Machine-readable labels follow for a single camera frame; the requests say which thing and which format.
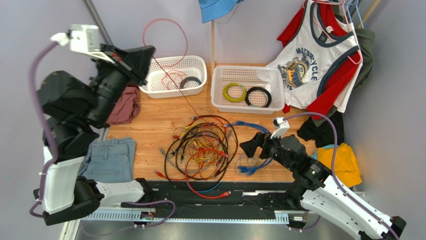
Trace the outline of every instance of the wooden table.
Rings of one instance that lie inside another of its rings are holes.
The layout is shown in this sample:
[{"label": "wooden table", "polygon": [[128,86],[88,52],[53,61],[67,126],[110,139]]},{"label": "wooden table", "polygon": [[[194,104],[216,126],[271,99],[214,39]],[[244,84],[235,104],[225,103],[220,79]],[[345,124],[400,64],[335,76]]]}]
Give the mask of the wooden table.
[{"label": "wooden table", "polygon": [[[235,64],[245,66],[265,66],[265,64]],[[288,117],[304,110],[291,108],[287,114],[277,111],[270,115],[249,114],[249,113],[230,113],[220,112],[211,103],[211,75],[212,70],[210,64],[207,64],[207,83],[204,85],[200,94],[187,96],[188,101],[196,109],[199,115],[219,115],[230,122],[240,120],[249,123],[262,125],[274,131],[272,123],[275,117]],[[141,111],[132,123],[111,126],[108,132],[108,139],[131,137],[137,141],[136,153],[134,157],[133,177],[145,178],[147,180],[164,180],[154,173],[155,170],[164,173],[164,156],[160,153],[159,147],[167,150],[173,142],[172,134],[176,128],[185,127],[190,123],[190,118],[195,116],[194,110],[188,105],[183,97],[149,98],[143,92],[140,93]],[[308,119],[308,117],[297,117],[289,120],[290,130],[286,135],[296,135],[296,130]],[[238,142],[251,140],[255,133],[258,132],[254,128],[246,126],[235,126]],[[299,138],[300,142],[305,144],[306,151],[309,155],[316,150],[313,140],[304,141]],[[250,177],[238,175],[235,172],[235,163],[243,151],[238,148],[238,152],[228,167],[222,181],[242,181],[242,182],[292,182],[292,173],[283,166],[273,161],[268,166],[256,171]],[[170,178],[182,178],[182,175],[173,167],[168,165],[167,173]]]}]

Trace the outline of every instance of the light blue cloth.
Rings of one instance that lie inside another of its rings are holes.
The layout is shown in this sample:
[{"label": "light blue cloth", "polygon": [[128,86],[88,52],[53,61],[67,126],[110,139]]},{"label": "light blue cloth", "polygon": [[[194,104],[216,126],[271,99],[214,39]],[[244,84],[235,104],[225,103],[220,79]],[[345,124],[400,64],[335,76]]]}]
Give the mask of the light blue cloth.
[{"label": "light blue cloth", "polygon": [[78,175],[102,183],[130,182],[135,150],[136,141],[130,137],[91,144]]},{"label": "light blue cloth", "polygon": [[[326,146],[323,146],[323,147],[321,147],[322,149],[332,149],[332,148],[334,148],[335,147],[335,145],[334,144],[329,144],[329,145],[326,145]],[[313,158],[313,159],[315,159],[315,160],[318,160],[318,149],[317,150],[315,150],[315,152],[312,154],[312,156],[310,156],[311,158]]]},{"label": "light blue cloth", "polygon": [[237,3],[244,0],[198,0],[203,24],[229,13]]}]

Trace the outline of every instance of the hat brim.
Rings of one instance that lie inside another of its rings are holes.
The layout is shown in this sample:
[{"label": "hat brim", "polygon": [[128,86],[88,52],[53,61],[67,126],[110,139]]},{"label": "hat brim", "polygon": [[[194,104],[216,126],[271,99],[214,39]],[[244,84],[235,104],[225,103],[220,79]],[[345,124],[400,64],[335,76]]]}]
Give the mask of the hat brim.
[{"label": "hat brim", "polygon": [[201,21],[203,24],[218,19],[229,13],[239,0],[219,0],[214,4],[201,9]]}]

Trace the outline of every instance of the black cloth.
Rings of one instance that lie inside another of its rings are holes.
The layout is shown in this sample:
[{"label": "black cloth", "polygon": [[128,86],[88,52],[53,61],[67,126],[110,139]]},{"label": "black cloth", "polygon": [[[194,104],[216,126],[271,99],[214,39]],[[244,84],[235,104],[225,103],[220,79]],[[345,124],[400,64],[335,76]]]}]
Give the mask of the black cloth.
[{"label": "black cloth", "polygon": [[[336,127],[337,131],[337,144],[340,145],[345,142],[345,129],[343,127],[343,116],[340,112],[335,112],[332,116],[329,117]],[[320,126],[315,126],[312,117],[305,121],[299,130],[297,130],[297,135],[304,139],[315,140],[315,145],[317,148],[327,146],[334,143],[334,135],[332,126],[328,121],[323,122]]]}]

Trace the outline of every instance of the maroon folded clothing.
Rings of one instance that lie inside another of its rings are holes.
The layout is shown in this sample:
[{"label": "maroon folded clothing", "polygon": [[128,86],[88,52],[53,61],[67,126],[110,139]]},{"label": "maroon folded clothing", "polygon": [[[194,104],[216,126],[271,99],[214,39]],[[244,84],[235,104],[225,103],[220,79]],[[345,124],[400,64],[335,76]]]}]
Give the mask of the maroon folded clothing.
[{"label": "maroon folded clothing", "polygon": [[139,87],[128,86],[124,89],[123,94],[115,104],[106,123],[109,125],[128,124],[131,123],[140,112]]}]

